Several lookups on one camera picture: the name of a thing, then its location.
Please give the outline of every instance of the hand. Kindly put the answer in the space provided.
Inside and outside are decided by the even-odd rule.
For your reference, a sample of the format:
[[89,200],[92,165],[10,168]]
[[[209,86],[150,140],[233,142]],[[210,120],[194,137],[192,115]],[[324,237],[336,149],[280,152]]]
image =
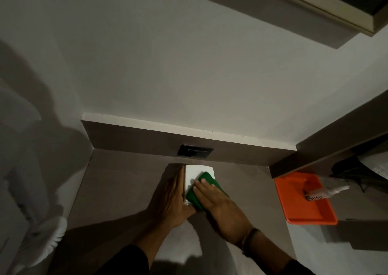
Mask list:
[[169,228],[181,225],[196,211],[192,205],[184,204],[185,168],[179,168],[176,175],[167,180],[159,212],[161,223]]
[[215,185],[210,185],[205,179],[194,182],[194,194],[199,202],[211,215],[215,222],[213,228],[224,238],[237,247],[242,247],[242,242],[253,225],[244,215],[243,211],[228,198]]

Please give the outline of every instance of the person's left hand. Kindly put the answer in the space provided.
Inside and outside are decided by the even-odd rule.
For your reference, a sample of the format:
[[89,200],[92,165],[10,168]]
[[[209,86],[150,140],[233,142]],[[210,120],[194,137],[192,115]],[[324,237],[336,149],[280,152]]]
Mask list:
[[167,180],[159,213],[161,222],[170,228],[181,225],[196,211],[192,205],[184,204],[185,167],[179,168],[174,177]]

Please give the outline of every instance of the black switch plate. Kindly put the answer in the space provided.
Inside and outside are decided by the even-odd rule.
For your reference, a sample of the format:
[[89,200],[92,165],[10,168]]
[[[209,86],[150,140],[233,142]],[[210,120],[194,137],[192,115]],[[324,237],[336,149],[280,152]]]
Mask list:
[[178,150],[178,155],[181,157],[197,157],[206,159],[213,151],[211,147],[201,147],[190,144],[182,144]]

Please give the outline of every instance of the bracelet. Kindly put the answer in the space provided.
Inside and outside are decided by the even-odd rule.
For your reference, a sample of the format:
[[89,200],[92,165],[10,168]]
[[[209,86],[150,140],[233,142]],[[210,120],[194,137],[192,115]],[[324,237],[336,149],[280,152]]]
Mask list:
[[245,256],[245,257],[249,257],[249,244],[252,240],[252,238],[254,237],[254,235],[259,232],[260,230],[257,229],[257,228],[253,228],[251,231],[249,231],[249,233],[247,234],[247,236],[245,236],[244,240],[243,240],[243,243],[241,245],[241,250],[242,250],[242,254]]

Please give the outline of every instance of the person's right hand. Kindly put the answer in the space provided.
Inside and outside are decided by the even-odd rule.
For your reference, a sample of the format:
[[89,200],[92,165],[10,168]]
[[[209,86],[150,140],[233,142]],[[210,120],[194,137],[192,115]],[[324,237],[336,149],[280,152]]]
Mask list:
[[194,182],[194,194],[206,211],[214,219],[213,228],[227,242],[242,247],[242,242],[253,225],[243,211],[215,185],[210,185],[205,179]]

